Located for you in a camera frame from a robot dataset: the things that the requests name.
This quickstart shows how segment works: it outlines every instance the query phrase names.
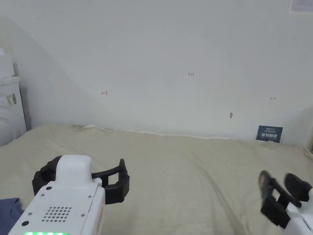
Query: beige bedsheet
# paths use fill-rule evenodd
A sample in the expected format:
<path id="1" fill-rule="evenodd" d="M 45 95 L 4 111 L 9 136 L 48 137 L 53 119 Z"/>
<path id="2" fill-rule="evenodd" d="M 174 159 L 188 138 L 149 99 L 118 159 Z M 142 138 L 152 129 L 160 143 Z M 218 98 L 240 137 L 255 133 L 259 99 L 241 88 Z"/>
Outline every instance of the beige bedsheet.
<path id="1" fill-rule="evenodd" d="M 280 234 L 259 212 L 261 170 L 280 182 L 313 182 L 312 155 L 273 142 L 198 139 L 46 124 L 0 147 L 0 198 L 33 198 L 35 171 L 63 154 L 93 159 L 92 171 L 124 158 L 130 192 L 105 207 L 102 234 Z"/>

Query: dark blue sign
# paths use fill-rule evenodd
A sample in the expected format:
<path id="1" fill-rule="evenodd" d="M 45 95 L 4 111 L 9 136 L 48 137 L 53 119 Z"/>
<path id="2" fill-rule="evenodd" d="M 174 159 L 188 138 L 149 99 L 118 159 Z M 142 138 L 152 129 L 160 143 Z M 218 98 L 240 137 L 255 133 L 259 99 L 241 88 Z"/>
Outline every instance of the dark blue sign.
<path id="1" fill-rule="evenodd" d="M 269 127 L 269 126 L 259 126 L 257 140 L 263 141 L 274 141 L 279 143 L 281 133 L 283 132 L 282 127 Z"/>

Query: white wall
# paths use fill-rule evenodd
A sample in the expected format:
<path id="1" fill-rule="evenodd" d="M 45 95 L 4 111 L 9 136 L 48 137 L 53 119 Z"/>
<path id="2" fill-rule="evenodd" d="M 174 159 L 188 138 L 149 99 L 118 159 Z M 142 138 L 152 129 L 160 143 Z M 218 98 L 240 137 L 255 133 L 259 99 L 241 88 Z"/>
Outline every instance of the white wall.
<path id="1" fill-rule="evenodd" d="M 284 143 L 307 144 L 313 15 L 289 14 L 289 1 L 2 2 L 0 38 L 23 80 L 28 128 L 254 139 L 273 125 Z"/>

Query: blue cloth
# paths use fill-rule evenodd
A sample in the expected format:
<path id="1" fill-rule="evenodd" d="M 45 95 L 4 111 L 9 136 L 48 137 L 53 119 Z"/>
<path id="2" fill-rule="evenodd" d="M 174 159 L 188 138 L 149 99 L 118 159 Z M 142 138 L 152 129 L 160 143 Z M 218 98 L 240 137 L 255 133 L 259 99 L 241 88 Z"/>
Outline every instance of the blue cloth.
<path id="1" fill-rule="evenodd" d="M 7 235 L 24 211 L 19 198 L 0 200 L 0 234 Z"/>

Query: paper on wall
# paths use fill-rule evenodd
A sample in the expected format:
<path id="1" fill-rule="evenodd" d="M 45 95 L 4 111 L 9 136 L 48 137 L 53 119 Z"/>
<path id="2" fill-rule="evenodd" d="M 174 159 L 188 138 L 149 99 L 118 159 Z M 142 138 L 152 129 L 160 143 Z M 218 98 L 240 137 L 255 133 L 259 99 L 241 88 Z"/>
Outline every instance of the paper on wall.
<path id="1" fill-rule="evenodd" d="M 313 0 L 292 0 L 290 12 L 313 13 Z"/>

